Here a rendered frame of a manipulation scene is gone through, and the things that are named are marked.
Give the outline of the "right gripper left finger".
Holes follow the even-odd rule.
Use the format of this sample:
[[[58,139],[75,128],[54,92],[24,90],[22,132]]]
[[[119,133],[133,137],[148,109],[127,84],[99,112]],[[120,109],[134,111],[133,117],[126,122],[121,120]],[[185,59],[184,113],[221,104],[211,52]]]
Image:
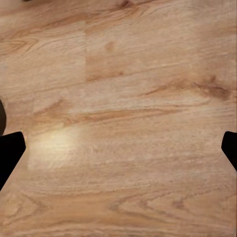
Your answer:
[[[26,150],[21,131],[0,137],[0,190]]]

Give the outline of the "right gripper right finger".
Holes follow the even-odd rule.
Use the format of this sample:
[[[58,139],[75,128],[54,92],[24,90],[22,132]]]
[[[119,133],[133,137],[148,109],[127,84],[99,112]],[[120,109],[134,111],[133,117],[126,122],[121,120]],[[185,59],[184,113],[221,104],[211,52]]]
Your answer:
[[[221,148],[237,171],[237,133],[226,131]]]

